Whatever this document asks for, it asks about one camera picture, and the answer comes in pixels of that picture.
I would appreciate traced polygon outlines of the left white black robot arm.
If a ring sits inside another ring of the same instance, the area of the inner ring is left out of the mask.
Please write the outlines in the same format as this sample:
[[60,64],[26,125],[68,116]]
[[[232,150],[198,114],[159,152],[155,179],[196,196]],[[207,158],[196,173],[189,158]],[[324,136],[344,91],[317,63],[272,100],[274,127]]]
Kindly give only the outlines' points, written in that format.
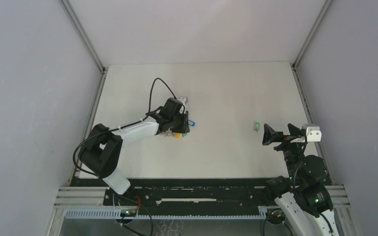
[[89,137],[78,145],[74,156],[115,192],[118,202],[128,205],[134,199],[134,191],[118,166],[122,147],[164,133],[189,133],[187,102],[187,97],[170,97],[163,106],[132,124],[116,128],[97,124]]

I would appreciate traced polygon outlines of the green tagged single key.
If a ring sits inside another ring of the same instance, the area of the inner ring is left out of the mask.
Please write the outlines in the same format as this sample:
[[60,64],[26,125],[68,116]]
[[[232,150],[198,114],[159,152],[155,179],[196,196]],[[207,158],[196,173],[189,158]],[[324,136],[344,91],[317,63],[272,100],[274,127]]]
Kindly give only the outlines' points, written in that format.
[[260,123],[258,121],[253,122],[253,130],[258,132],[260,130]]

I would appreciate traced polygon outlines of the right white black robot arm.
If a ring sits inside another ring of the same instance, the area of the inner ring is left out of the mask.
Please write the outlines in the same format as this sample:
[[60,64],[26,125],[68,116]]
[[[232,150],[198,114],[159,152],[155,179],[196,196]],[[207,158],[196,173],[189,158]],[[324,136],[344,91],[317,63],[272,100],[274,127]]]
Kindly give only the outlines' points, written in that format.
[[306,155],[309,143],[320,142],[322,132],[314,124],[301,128],[289,123],[288,134],[263,125],[262,144],[278,143],[275,151],[283,153],[288,178],[275,177],[265,184],[265,200],[277,205],[282,215],[299,236],[337,236],[333,202],[325,182],[328,173],[324,161]]

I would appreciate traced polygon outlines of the keyring with coloured keys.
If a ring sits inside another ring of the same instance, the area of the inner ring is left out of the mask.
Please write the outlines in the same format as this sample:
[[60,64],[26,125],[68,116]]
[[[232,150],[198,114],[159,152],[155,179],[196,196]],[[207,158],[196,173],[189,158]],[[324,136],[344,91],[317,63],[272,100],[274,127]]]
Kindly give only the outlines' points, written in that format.
[[[189,127],[194,127],[196,126],[196,123],[192,120],[188,120],[188,125]],[[176,132],[172,132],[171,130],[168,130],[164,133],[162,133],[161,135],[162,136],[165,136],[165,137],[173,137],[174,139],[180,139],[180,138],[183,138],[185,136],[187,136],[189,133],[176,133]]]

